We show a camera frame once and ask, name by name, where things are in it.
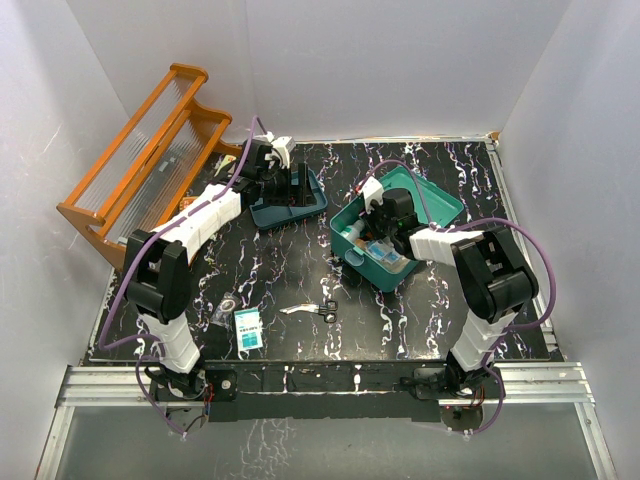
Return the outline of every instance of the aluminum frame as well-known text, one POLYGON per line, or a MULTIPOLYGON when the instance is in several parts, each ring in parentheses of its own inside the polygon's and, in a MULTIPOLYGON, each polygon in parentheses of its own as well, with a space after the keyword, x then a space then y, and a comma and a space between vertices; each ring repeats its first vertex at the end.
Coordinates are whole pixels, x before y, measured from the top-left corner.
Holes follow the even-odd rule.
MULTIPOLYGON (((482 141, 487 145, 491 165, 496 175, 498 188, 504 201, 507 217, 517 223, 517 217, 511 203, 511 198, 502 172, 502 163, 495 143, 489 137, 402 137, 358 139, 360 141, 482 141)), ((332 143, 353 142, 354 140, 339 140, 332 143)), ((516 242, 530 261, 528 248, 519 233, 515 234, 516 242)), ((104 299, 107 298, 109 285, 107 284, 104 299)), ((546 308, 544 300, 539 296, 534 300, 538 315, 546 308)), ((97 334, 100 313, 92 332, 92 338, 97 334)), ((549 351, 558 348, 553 325, 547 320, 542 327, 545 343, 549 351)), ((595 405, 591 388, 587 381, 582 365, 578 362, 497 362, 505 381, 507 397, 505 403, 535 404, 535 403, 573 403, 582 428, 585 442, 591 455, 598 479, 615 480, 617 475, 609 455, 600 423, 595 412, 595 405)), ((148 387, 150 381, 145 378, 148 387)), ((346 394, 364 393, 345 392, 346 394)), ((456 405, 467 403, 463 400, 442 400, 441 405, 456 405)), ((496 400, 486 400, 485 403, 496 403, 496 400)), ((37 480, 55 479, 67 437, 73 421, 76 408, 87 406, 130 407, 146 406, 146 402, 138 388, 134 367, 71 367, 62 385, 56 412, 52 422, 49 437, 45 445, 40 465, 36 473, 37 480)), ((201 407, 200 402, 172 402, 172 407, 201 407)))

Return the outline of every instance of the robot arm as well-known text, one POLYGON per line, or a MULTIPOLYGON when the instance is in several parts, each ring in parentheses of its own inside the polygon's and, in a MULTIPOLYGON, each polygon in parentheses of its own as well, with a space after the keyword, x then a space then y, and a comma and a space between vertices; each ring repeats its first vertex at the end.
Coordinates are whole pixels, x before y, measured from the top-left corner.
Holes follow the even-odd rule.
MULTIPOLYGON (((218 179, 220 184, 208 185, 189 207, 169 223, 158 226, 154 232, 183 219, 149 248, 134 271, 127 299, 136 306, 149 333, 160 338, 165 350, 160 374, 152 374, 148 369, 146 373, 176 396, 202 391, 204 381, 200 351, 185 315, 191 301, 189 264, 212 235, 260 198, 267 205, 315 203, 305 163, 298 164, 297 184, 292 182, 289 150, 294 145, 290 137, 281 137, 273 143, 268 139, 245 142, 243 152, 248 149, 247 157, 235 183, 222 194, 230 177, 225 173, 218 179)), ((136 230, 128 238, 125 271, 153 235, 136 230)))
POLYGON ((523 306, 538 294, 535 275, 507 228, 432 229, 419 223, 408 190, 381 192, 375 183, 371 185, 362 189, 368 211, 363 218, 374 238, 389 237, 396 250, 408 258, 457 269, 469 313, 462 335, 447 357, 444 378, 434 384, 454 392, 477 387, 487 375, 483 358, 523 306), (376 193, 366 195, 367 191, 376 193))

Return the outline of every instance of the orange wooden rack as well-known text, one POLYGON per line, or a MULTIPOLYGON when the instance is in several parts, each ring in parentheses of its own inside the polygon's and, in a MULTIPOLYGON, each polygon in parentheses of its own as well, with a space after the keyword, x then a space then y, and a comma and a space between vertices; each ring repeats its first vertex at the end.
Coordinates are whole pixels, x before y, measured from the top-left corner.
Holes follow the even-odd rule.
POLYGON ((239 156, 220 138, 231 115, 200 105, 207 81, 199 67, 173 64, 58 211, 116 269, 124 266, 118 239, 152 230, 177 211, 213 152, 239 156))

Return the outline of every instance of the teal storage box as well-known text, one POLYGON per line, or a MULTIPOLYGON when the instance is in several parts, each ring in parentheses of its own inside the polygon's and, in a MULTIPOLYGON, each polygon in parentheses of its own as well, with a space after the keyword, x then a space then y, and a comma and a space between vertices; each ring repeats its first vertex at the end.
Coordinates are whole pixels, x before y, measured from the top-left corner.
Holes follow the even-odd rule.
MULTIPOLYGON (((392 188, 406 188, 409 190, 418 213, 418 219, 421 223, 427 223, 427 215, 424 212, 424 208, 422 208, 420 195, 411 175, 405 168, 397 167, 378 179, 378 181, 385 190, 392 188)), ((418 183, 422 188, 422 193, 429 207, 429 213, 431 213, 434 222, 443 227, 447 226, 463 210, 464 207, 460 200, 441 190, 435 184, 420 176, 418 176, 418 183)), ((400 272, 393 273, 376 261, 369 253, 343 237, 340 232, 358 220, 363 209, 364 201, 362 197, 358 196, 331 219, 331 250, 380 290, 392 292, 418 266, 418 262, 410 261, 400 272)))

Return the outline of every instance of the black marble tabletop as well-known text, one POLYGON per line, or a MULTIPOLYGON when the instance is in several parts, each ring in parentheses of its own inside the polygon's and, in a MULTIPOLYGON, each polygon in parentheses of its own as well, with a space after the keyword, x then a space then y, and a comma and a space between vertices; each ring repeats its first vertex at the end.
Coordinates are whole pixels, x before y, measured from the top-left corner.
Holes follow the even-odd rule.
MULTIPOLYGON (((406 161, 416 173, 462 201, 464 210, 455 224, 481 217, 506 218, 483 142, 298 145, 293 161, 306 161, 316 172, 328 209, 322 215, 264 232, 257 230, 247 211, 203 246, 191 267, 193 300, 187 318, 206 360, 364 362, 441 360, 446 356, 468 311, 455 269, 421 263, 394 292, 383 294, 331 252, 330 219, 353 199, 351 187, 372 166, 390 158, 406 161), (239 353, 234 329, 210 322, 225 292, 239 297, 244 308, 259 309, 263 348, 239 353), (335 324, 311 313, 287 316, 279 311, 329 298, 339 303, 335 324)), ((202 192, 212 176, 209 165, 190 194, 202 192)), ((99 329, 118 281, 114 275, 99 329)), ((535 311, 529 305, 523 321, 534 319, 535 311)), ((146 331, 135 309, 123 302, 108 341, 146 331)), ((92 340, 85 363, 131 362, 149 353, 151 347, 149 342, 137 341, 101 352, 96 342, 97 338, 92 340)), ((540 329, 509 336, 497 356, 549 358, 540 329)))

